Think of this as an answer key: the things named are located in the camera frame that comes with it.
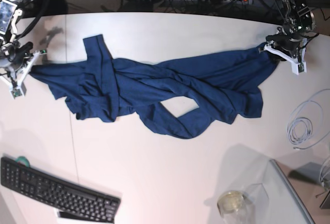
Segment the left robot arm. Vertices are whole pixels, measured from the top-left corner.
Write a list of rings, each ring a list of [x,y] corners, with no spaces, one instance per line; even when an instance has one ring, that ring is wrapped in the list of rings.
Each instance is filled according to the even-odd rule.
[[[283,24],[277,28],[277,34],[266,37],[268,48],[279,52],[283,60],[303,63],[303,51],[307,43],[313,39],[308,33],[313,30],[314,17],[307,6],[307,0],[275,0],[280,1],[278,8]]]

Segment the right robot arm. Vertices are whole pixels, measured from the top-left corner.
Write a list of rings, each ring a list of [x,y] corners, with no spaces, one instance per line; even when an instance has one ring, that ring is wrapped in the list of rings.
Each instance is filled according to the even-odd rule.
[[[16,72],[25,63],[33,44],[20,46],[19,40],[25,37],[45,13],[50,0],[42,0],[36,17],[21,33],[17,23],[24,16],[25,8],[35,0],[1,0],[1,68],[6,72]]]

